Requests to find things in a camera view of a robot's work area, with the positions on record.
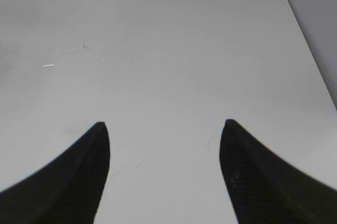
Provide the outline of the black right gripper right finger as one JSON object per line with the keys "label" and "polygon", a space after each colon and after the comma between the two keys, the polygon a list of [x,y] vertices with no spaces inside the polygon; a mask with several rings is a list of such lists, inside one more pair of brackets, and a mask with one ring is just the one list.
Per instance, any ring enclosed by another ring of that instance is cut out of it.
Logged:
{"label": "black right gripper right finger", "polygon": [[238,223],[336,223],[336,189],[309,176],[227,119],[219,161]]}

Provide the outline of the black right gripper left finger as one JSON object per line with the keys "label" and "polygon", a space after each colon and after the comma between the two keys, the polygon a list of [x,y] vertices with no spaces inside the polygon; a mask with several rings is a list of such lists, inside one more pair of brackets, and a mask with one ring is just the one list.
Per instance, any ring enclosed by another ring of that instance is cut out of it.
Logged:
{"label": "black right gripper left finger", "polygon": [[46,166],[1,192],[1,223],[94,223],[110,168],[104,122]]}

